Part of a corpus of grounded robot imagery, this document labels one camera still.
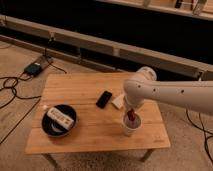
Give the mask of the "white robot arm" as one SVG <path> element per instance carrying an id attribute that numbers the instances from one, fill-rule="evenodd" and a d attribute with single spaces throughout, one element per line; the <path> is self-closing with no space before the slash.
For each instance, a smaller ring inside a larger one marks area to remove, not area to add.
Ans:
<path id="1" fill-rule="evenodd" d="M 213 81 L 158 81 L 150 67 L 142 67 L 124 81 L 124 104 L 139 108 L 145 99 L 213 115 Z"/>

